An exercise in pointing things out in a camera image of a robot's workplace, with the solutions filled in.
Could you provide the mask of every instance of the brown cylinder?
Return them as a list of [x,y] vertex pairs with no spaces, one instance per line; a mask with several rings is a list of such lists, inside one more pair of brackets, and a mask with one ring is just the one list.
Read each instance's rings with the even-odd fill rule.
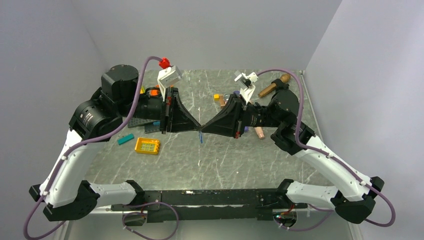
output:
[[286,83],[288,83],[290,81],[290,78],[291,77],[292,76],[290,74],[284,73],[283,75],[281,75],[281,77],[279,79],[281,80],[281,82],[283,82],[283,83],[286,84]]
[[224,101],[224,95],[219,95],[219,105],[223,109],[225,107],[226,102]]
[[259,139],[264,139],[264,138],[265,138],[264,130],[262,129],[262,127],[261,127],[261,126],[257,126],[257,127],[255,127],[255,128],[254,128],[254,130],[255,130],[255,132],[256,132],[256,134],[257,134],[257,137],[258,137]]
[[265,87],[264,90],[260,91],[258,94],[258,97],[263,98],[266,95],[268,95],[270,92],[272,92],[274,89],[276,89],[277,85],[275,83],[271,83],[269,86]]

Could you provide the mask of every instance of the gray baseplate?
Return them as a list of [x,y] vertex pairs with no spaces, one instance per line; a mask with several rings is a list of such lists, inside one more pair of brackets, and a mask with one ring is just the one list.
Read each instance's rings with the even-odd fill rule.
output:
[[161,130],[159,130],[159,125],[155,126],[153,125],[153,123],[149,123],[144,125],[144,133],[145,134],[151,134],[151,133],[156,133],[156,132],[160,132]]
[[128,128],[134,128],[134,127],[138,127],[138,126],[144,126],[146,124],[151,124],[153,122],[155,122],[156,120],[151,120],[151,119],[141,119],[141,118],[136,118],[133,117],[129,120],[128,122]]

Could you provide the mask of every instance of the white wall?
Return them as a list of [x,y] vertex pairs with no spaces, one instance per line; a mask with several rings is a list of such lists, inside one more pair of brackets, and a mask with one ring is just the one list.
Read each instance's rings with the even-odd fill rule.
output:
[[[24,238],[28,190],[52,169],[75,108],[106,67],[69,0],[1,1],[1,239]],[[38,236],[51,227],[39,211],[29,229]]]
[[305,69],[341,0],[72,0],[109,66]]
[[[423,239],[424,1],[342,1],[306,68],[328,145],[385,180],[392,227],[360,225],[365,239]],[[370,218],[389,220],[381,198]]]

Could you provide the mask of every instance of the yellow container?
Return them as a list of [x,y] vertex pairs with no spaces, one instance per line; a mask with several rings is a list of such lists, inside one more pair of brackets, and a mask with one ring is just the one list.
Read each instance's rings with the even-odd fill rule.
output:
[[158,139],[139,137],[135,144],[135,152],[138,154],[157,155],[159,153],[160,146],[161,141]]

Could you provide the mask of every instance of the table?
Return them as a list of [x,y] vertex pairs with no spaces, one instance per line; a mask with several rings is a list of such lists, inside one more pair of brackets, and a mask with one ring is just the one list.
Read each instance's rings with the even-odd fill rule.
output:
[[[178,82],[180,98],[187,110],[200,124],[212,119],[221,109],[213,94],[227,94],[238,90],[234,82],[236,70],[185,70]],[[258,70],[239,69],[250,74]],[[143,86],[157,84],[158,71],[149,70]],[[254,102],[267,105],[272,94],[258,99],[257,93],[280,72],[268,72],[255,83]],[[299,97],[299,88],[292,78],[290,89]],[[317,122],[308,94],[305,92],[302,121],[317,133]],[[125,127],[113,136],[93,160],[86,174],[89,182],[119,184],[135,180],[144,190],[212,190],[276,188],[283,179],[305,184],[330,186],[325,177],[307,163],[280,150],[270,139],[275,128],[264,128],[265,139],[260,140],[253,128],[241,138],[203,134],[200,143],[196,131],[180,133],[144,133],[144,127]],[[134,151],[136,139],[118,145],[117,139],[128,134],[135,138],[154,138],[161,142],[158,155]]]

